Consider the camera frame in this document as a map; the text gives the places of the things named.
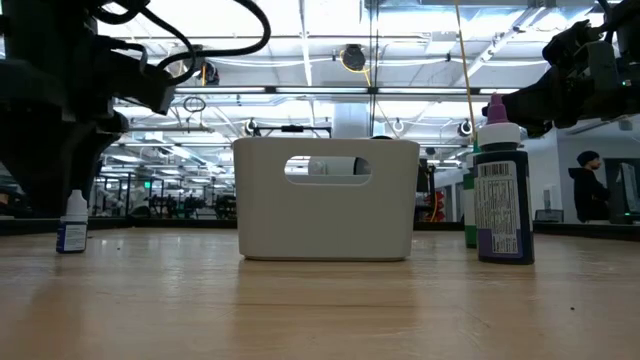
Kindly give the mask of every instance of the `purple bottle cap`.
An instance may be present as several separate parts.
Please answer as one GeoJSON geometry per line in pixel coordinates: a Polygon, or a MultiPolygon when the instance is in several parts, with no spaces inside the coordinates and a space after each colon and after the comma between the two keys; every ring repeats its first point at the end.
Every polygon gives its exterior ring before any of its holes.
{"type": "Polygon", "coordinates": [[[491,103],[487,114],[487,125],[509,122],[507,109],[502,104],[502,95],[491,95],[491,103]]]}

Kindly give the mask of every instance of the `barcode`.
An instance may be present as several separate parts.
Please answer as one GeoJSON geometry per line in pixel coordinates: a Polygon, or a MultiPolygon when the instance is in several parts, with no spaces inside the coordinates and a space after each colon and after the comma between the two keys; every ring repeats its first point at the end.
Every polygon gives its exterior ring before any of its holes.
{"type": "Polygon", "coordinates": [[[480,165],[480,176],[510,176],[509,164],[482,164],[480,165]]]}
{"type": "Polygon", "coordinates": [[[493,237],[493,252],[496,254],[517,254],[518,239],[515,237],[493,237]]]}

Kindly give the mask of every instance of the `yellow cable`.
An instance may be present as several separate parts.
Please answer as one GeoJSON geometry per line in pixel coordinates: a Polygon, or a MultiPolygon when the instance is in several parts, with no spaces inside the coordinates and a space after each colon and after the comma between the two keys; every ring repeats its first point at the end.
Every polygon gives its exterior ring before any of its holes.
{"type": "Polygon", "coordinates": [[[458,18],[458,32],[460,33],[460,52],[462,52],[462,68],[464,70],[464,80],[467,85],[467,102],[469,103],[469,116],[471,117],[471,142],[476,137],[476,119],[473,116],[473,106],[471,104],[471,84],[469,82],[469,72],[467,71],[467,57],[464,52],[464,37],[462,36],[462,23],[460,21],[460,0],[454,0],[456,5],[456,16],[458,18]]]}

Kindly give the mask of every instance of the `wooden table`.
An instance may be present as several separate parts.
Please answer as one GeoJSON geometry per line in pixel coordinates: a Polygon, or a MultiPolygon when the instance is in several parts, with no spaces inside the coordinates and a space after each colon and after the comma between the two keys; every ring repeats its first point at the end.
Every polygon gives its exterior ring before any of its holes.
{"type": "Polygon", "coordinates": [[[483,264],[463,233],[398,263],[251,262],[235,231],[0,238],[0,359],[640,359],[640,243],[538,236],[483,264]]]}

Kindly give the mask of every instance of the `white plastic bin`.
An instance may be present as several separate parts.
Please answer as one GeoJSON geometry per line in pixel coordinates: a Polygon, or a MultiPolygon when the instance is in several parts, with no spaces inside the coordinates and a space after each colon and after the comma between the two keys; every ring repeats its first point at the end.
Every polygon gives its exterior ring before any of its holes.
{"type": "Polygon", "coordinates": [[[404,259],[411,253],[418,157],[419,145],[403,140],[237,140],[240,253],[270,260],[404,259]],[[294,156],[361,157],[372,173],[364,183],[363,175],[296,179],[284,172],[294,156]]]}

